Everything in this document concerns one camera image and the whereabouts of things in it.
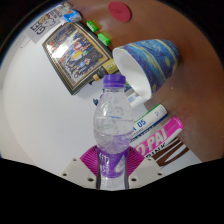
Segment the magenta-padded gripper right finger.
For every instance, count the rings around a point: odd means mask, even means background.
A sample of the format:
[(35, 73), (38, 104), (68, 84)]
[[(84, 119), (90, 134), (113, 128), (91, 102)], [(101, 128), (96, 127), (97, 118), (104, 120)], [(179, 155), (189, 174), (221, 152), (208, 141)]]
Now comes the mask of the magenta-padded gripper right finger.
[(124, 177), (126, 189), (143, 187), (164, 176), (164, 172), (153, 158), (146, 158), (133, 147), (129, 148)]

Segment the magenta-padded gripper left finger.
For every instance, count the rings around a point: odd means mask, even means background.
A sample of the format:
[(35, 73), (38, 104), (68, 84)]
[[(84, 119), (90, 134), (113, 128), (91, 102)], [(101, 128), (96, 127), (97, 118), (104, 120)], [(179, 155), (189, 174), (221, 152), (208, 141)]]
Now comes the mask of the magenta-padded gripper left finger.
[(88, 149), (80, 158), (73, 158), (61, 177), (84, 188), (97, 189), (100, 184), (97, 147)]

